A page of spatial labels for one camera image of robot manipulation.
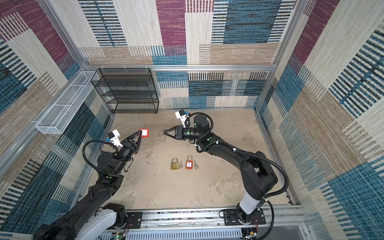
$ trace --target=black cable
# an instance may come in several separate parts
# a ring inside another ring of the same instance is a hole
[[[269,226],[267,232],[263,236],[261,236],[260,238],[256,238],[255,240],[265,239],[268,236],[268,234],[272,231],[273,222],[275,221],[275,212],[273,211],[273,206],[272,206],[271,202],[268,200],[267,203],[271,207],[271,214],[272,214],[271,225]]]
[[[99,148],[100,148],[100,152],[108,152],[108,151],[103,151],[103,150],[101,150],[101,144],[100,144]],[[115,151],[114,151],[114,152],[111,152],[111,153],[112,153],[112,154],[116,154],[116,153],[118,153],[118,152],[119,152],[119,150],[116,148]]]
[[[119,149],[113,145],[112,143],[110,142],[106,142],[106,141],[102,141],[102,140],[90,140],[88,142],[86,142],[83,146],[83,150],[82,150],[82,154],[83,154],[83,158],[84,160],[88,163],[88,165],[90,165],[94,170],[96,170],[96,172],[98,173],[98,175],[100,176],[100,171],[96,168],[95,165],[93,165],[88,159],[87,157],[85,156],[85,147],[90,144],[90,143],[93,143],[93,142],[101,142],[101,143],[104,143],[104,144],[108,144],[108,145],[111,145],[114,149],[116,149],[117,151],[119,151]]]
[[[233,146],[231,146],[230,144],[228,144],[226,142],[219,142],[219,144],[224,144],[224,145],[227,145],[229,147],[233,147]],[[271,196],[276,196],[276,195],[282,194],[283,192],[285,192],[287,190],[288,185],[289,185],[288,175],[287,175],[285,170],[280,165],[278,165],[277,163],[269,160],[268,158],[261,157],[261,156],[258,156],[256,154],[253,154],[253,153],[243,152],[243,150],[241,150],[241,149],[236,149],[235,152],[238,153],[238,154],[242,154],[242,155],[245,155],[245,156],[248,156],[248,157],[254,157],[256,159],[265,161],[265,162],[271,164],[272,166],[274,166],[275,168],[277,168],[281,172],[281,174],[283,175],[283,177],[284,177],[284,185],[283,185],[283,187],[280,190],[277,190],[275,192],[271,192],[271,193],[266,194],[264,196],[265,199],[269,198]]]
[[[220,212],[218,212],[218,216],[221,217],[221,218],[224,218],[224,214],[223,214],[223,216],[220,216],[220,213],[223,212],[223,211],[224,211],[224,209],[222,209],[222,210],[220,210]]]
[[[96,210],[96,212],[99,210],[99,209],[102,209],[103,207],[99,207],[97,210]],[[95,212],[95,217],[96,217],[96,212]]]
[[[211,122],[211,127],[209,128],[209,130],[207,132],[205,132],[203,135],[201,135],[199,137],[199,139],[196,141],[196,145],[199,145],[199,142],[212,130],[212,128],[214,127],[214,121],[212,120],[212,118],[208,115],[208,114],[205,114],[205,113],[200,113],[200,112],[197,112],[197,113],[192,113],[192,114],[189,114],[189,116],[185,119],[184,121],[184,124],[187,123],[187,120],[192,117],[193,115],[197,115],[197,114],[201,114],[201,115],[204,115],[206,116],[207,118],[209,118],[209,121]],[[196,151],[199,152],[199,146],[196,146]]]
[[[130,166],[132,165],[132,163],[133,163],[133,157],[131,157],[131,159],[132,159],[132,162],[131,162],[131,164],[128,166],[128,168],[127,168],[127,170],[125,170],[125,168],[124,168],[124,172],[128,172],[128,169],[130,168]]]
[[[186,127],[190,126],[191,122],[190,122],[189,117],[187,117],[187,119],[185,120],[184,124],[185,124]]]

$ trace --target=silver key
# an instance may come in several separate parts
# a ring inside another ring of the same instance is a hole
[[[196,160],[194,160],[194,162],[195,162],[195,169],[199,169],[199,166],[197,165]]]

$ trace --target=mounting plate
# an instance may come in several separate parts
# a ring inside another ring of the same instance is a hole
[[[224,223],[225,223],[226,226],[242,225],[239,222],[239,217],[237,216],[236,209],[224,209],[223,213],[224,213]],[[253,214],[253,216],[256,219],[257,224],[260,225],[260,224],[265,224],[266,223],[265,216],[264,216],[264,213],[263,213],[262,209],[260,209],[260,211],[256,210],[255,213]]]
[[[141,226],[141,217],[143,212],[125,212],[128,219],[131,220],[131,228],[130,229],[140,229]],[[116,230],[114,227],[108,228],[108,230]]]

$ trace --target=mesh basket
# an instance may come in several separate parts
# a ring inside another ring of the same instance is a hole
[[[157,97],[151,71],[145,68],[102,68],[93,86],[112,113],[157,113]]]
[[[81,72],[43,116],[36,128],[43,134],[62,134],[92,90],[91,78],[99,79],[93,71]]]

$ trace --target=concrete floor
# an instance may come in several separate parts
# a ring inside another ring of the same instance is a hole
[[[227,161],[208,153],[197,153],[194,144],[177,141],[163,134],[181,122],[176,110],[159,109],[158,114],[117,114],[112,130],[117,129],[120,140],[139,128],[149,129],[149,137],[143,138],[140,151],[134,154],[133,164],[118,192],[107,202],[124,204],[126,209],[157,209],[174,207],[233,206],[243,198],[245,189],[240,171]],[[266,147],[252,109],[203,109],[214,121],[212,132],[228,143],[245,151],[262,151],[267,158]],[[188,155],[199,169],[186,169]],[[182,161],[183,168],[171,170],[172,158]],[[95,184],[94,172],[89,186]],[[281,188],[279,179],[273,191]],[[288,204],[281,194],[270,198],[273,204]]]

